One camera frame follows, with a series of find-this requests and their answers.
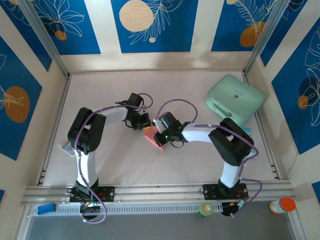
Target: mint green case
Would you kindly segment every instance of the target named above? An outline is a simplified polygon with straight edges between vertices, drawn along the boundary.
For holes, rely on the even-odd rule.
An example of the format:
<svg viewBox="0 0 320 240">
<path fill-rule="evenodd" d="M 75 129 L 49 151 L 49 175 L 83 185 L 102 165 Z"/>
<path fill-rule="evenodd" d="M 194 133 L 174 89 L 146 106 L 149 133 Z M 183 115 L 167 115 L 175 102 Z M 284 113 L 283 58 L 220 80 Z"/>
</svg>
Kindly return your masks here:
<svg viewBox="0 0 320 240">
<path fill-rule="evenodd" d="M 265 96 L 232 75 L 224 76 L 208 93 L 206 105 L 223 119 L 243 125 L 257 111 Z"/>
</svg>

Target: orange bottle cap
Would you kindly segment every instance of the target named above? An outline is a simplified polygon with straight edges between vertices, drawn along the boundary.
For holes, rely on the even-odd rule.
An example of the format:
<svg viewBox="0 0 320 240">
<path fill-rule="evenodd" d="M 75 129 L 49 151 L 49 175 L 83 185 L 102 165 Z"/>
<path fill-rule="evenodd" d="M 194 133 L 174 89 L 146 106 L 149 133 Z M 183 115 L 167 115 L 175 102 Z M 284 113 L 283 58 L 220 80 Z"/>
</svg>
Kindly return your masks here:
<svg viewBox="0 0 320 240">
<path fill-rule="evenodd" d="M 288 196 L 281 198 L 279 203 L 280 203 L 281 208 L 286 212 L 291 212 L 291 211 L 295 210 L 297 207 L 295 201 L 291 197 L 288 197 Z"/>
</svg>

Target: white table surface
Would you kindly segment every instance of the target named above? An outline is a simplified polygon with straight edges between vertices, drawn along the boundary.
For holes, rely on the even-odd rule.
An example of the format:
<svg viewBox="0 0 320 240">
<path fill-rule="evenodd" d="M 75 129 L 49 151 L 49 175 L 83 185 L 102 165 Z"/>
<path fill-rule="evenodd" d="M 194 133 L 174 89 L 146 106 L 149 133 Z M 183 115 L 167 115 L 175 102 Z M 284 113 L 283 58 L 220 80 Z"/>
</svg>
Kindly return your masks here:
<svg viewBox="0 0 320 240">
<path fill-rule="evenodd" d="M 223 76 L 242 79 L 241 72 L 216 71 L 123 71 L 103 74 L 73 75 L 57 130 L 43 185 L 73 185 L 77 178 L 77 161 L 60 147 L 82 107 L 100 109 L 127 100 L 131 93 L 148 93 L 154 103 L 147 110 L 151 119 L 160 106 L 175 98 L 186 99 L 198 109 L 196 124 L 218 124 L 222 118 L 210 110 L 205 99 L 208 91 Z M 150 101 L 144 97 L 146 104 Z M 167 104 L 181 123 L 192 121 L 194 109 L 184 102 Z M 273 173 L 253 116 L 244 127 L 252 128 L 257 159 L 246 164 L 242 177 L 273 180 Z M 141 130 L 133 131 L 123 122 L 108 125 L 96 150 L 96 171 L 100 184 L 192 184 L 219 180 L 224 161 L 213 144 L 189 142 L 177 149 L 170 144 L 164 152 L 156 148 Z"/>
</svg>

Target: pink object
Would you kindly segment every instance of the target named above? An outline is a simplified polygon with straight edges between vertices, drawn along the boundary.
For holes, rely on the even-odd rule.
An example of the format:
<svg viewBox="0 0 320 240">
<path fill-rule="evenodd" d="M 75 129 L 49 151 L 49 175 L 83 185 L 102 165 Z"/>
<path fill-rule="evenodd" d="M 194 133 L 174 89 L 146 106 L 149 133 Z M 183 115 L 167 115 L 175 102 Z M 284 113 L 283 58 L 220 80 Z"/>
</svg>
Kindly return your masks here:
<svg viewBox="0 0 320 240">
<path fill-rule="evenodd" d="M 152 142 L 158 149 L 161 149 L 161 151 L 164 151 L 163 146 L 158 146 L 154 140 L 154 135 L 158 132 L 158 129 L 155 126 L 151 126 L 150 128 L 144 130 L 144 136 Z"/>
</svg>

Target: floor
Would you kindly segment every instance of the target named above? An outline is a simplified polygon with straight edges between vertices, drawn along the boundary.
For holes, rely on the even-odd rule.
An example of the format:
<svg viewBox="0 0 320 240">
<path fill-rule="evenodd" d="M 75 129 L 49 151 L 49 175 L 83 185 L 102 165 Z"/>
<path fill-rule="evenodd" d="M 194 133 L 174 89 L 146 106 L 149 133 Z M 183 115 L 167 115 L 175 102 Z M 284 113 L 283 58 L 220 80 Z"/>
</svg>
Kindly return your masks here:
<svg viewBox="0 0 320 240">
<path fill-rule="evenodd" d="M 101 224 L 80 216 L 32 217 L 27 240 L 294 240 L 288 215 L 255 201 L 234 218 L 213 213 L 108 215 Z"/>
<path fill-rule="evenodd" d="M 43 185 L 73 185 L 77 178 L 76 158 L 60 147 L 82 107 L 100 109 L 128 99 L 131 93 L 148 93 L 154 104 L 147 110 L 151 119 L 160 106 L 175 98 L 186 99 L 198 109 L 196 124 L 218 124 L 222 118 L 210 110 L 205 99 L 208 91 L 225 75 L 242 80 L 241 72 L 208 70 L 123 71 L 103 74 L 73 75 L 66 97 L 55 143 Z M 180 122 L 191 121 L 194 109 L 184 102 L 172 102 L 163 113 L 170 111 Z M 243 178 L 273 180 L 265 147 L 255 117 L 244 127 L 252 128 L 252 138 L 260 151 L 249 161 Z M 181 149 L 171 145 L 164 152 L 144 138 L 143 131 L 133 131 L 123 122 L 108 125 L 96 150 L 96 171 L 100 184 L 192 184 L 216 182 L 223 171 L 224 161 L 210 143 L 189 142 Z"/>
</svg>

